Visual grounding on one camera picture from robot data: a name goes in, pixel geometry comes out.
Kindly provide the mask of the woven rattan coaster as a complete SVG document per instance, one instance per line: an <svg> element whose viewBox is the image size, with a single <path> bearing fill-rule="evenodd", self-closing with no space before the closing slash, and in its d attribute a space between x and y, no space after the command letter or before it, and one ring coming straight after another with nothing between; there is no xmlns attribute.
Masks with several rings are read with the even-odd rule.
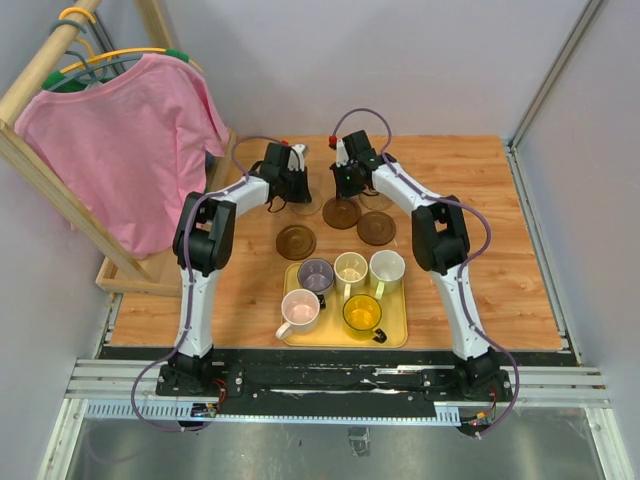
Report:
<svg viewBox="0 0 640 480"><path fill-rule="evenodd" d="M393 202L383 194L365 194L359 195L359 200L364 207L372 211L384 211L389 209Z"/></svg>
<svg viewBox="0 0 640 480"><path fill-rule="evenodd" d="M309 203L290 203L290 210L300 216L314 215L322 207L321 200L312 200Z"/></svg>

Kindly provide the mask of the brown ceramic coaster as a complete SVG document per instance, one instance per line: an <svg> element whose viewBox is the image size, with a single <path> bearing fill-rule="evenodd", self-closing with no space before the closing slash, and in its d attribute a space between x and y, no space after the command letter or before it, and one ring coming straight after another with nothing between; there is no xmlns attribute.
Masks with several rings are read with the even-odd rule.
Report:
<svg viewBox="0 0 640 480"><path fill-rule="evenodd" d="M359 238L372 246L386 245L396 235L394 219L382 211L371 211L362 215L356 229Z"/></svg>
<svg viewBox="0 0 640 480"><path fill-rule="evenodd" d="M303 260L309 257L315 248L316 236L304 225L286 226L276 237L277 252L288 260Z"/></svg>
<svg viewBox="0 0 640 480"><path fill-rule="evenodd" d="M361 209L353 200L332 198L324 204L322 215L331 228L346 230L358 223Z"/></svg>

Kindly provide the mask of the white green-handled mug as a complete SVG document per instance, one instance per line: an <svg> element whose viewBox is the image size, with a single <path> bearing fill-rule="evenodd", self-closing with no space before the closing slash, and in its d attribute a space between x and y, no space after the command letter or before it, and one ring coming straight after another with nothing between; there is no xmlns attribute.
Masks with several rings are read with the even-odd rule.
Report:
<svg viewBox="0 0 640 480"><path fill-rule="evenodd" d="M374 253L369 261L369 284L376 300L397 290L406 270L403 257L393 250Z"/></svg>

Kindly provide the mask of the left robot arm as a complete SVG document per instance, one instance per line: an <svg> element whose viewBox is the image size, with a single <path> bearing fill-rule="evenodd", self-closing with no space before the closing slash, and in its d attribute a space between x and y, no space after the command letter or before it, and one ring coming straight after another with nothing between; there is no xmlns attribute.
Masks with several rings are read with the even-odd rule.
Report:
<svg viewBox="0 0 640 480"><path fill-rule="evenodd" d="M270 143L264 158L241 179L218 191L190 193L173 240L181 270L182 300L174 351L164 361L156 393L205 396L220 383L214 366L211 318L222 270L233 249L236 219L276 198L308 204L305 144Z"/></svg>

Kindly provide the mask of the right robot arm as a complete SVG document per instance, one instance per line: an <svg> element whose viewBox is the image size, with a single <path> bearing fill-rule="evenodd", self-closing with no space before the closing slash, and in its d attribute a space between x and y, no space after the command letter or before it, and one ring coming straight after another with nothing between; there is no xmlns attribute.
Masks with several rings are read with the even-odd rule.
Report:
<svg viewBox="0 0 640 480"><path fill-rule="evenodd" d="M466 400L474 400L490 387L506 401L517 397L519 383L506 385L496 353L501 349L481 324L470 285L470 239L463 211L455 196L442 197L413 179L398 162L376 153L367 134L360 130L343 138L332 135L329 147L336 152L331 166L336 194L349 198L371 188L392 200L411 220L412 252L427 271L441 296L451 330L453 387Z"/></svg>

